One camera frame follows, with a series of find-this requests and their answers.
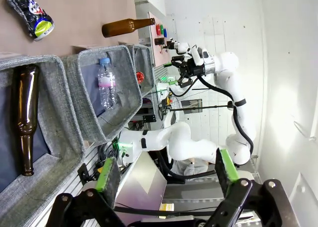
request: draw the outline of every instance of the wall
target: wall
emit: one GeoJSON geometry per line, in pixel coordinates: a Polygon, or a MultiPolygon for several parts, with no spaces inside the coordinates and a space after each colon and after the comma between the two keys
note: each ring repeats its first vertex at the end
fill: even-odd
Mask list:
{"type": "MultiPolygon", "coordinates": [[[[238,72],[258,133],[254,141],[254,154],[258,154],[264,79],[259,0],[166,0],[166,13],[174,22],[170,36],[206,47],[211,54],[231,51],[239,57],[238,72]]],[[[203,106],[227,104],[227,97],[212,91],[197,94],[202,91],[192,91],[189,99],[202,98],[203,106]]],[[[234,133],[231,115],[226,108],[206,109],[183,116],[183,120],[191,127],[192,139],[224,145],[226,137],[234,133]]]]}
{"type": "Polygon", "coordinates": [[[318,0],[261,0],[267,43],[267,115],[259,173],[277,178],[301,226],[316,226],[318,0]]]}

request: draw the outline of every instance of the metal rod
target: metal rod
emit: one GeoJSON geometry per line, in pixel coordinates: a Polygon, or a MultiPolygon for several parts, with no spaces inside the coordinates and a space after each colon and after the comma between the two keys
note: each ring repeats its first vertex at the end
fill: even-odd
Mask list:
{"type": "Polygon", "coordinates": [[[212,109],[212,108],[223,108],[227,107],[227,105],[215,105],[215,106],[206,106],[206,107],[190,107],[183,109],[170,109],[170,111],[182,111],[182,110],[196,110],[196,109],[212,109]]]}

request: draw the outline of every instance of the crushed can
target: crushed can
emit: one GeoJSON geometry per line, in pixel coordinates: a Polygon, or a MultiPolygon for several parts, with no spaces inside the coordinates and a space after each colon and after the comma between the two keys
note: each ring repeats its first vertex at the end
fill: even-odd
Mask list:
{"type": "Polygon", "coordinates": [[[54,29],[52,18],[35,0],[6,0],[7,3],[23,18],[34,41],[49,35],[54,29]]]}

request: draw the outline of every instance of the black tape band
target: black tape band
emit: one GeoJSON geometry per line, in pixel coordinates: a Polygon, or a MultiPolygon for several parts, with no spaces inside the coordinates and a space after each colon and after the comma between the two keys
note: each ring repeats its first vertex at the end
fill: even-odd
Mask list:
{"type": "Polygon", "coordinates": [[[142,138],[142,139],[141,139],[141,147],[142,147],[143,149],[146,149],[146,148],[147,148],[146,139],[145,139],[145,138],[142,138]]]}
{"type": "Polygon", "coordinates": [[[240,106],[246,104],[246,100],[242,99],[241,101],[235,102],[234,104],[235,104],[236,107],[240,107],[240,106]]]}

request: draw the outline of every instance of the bolt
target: bolt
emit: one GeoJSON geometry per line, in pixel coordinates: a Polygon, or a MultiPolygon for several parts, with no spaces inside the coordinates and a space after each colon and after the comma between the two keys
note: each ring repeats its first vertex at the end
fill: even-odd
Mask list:
{"type": "Polygon", "coordinates": [[[86,194],[87,194],[88,197],[92,197],[94,195],[94,193],[92,193],[91,191],[87,191],[86,194]]]}
{"type": "Polygon", "coordinates": [[[248,185],[248,182],[247,182],[246,180],[243,180],[243,181],[240,182],[240,184],[241,184],[242,186],[247,186],[247,185],[248,185]]]}
{"type": "Polygon", "coordinates": [[[270,181],[270,182],[268,183],[268,185],[269,185],[271,188],[274,188],[274,187],[276,186],[275,182],[273,182],[273,181],[270,181]]]}

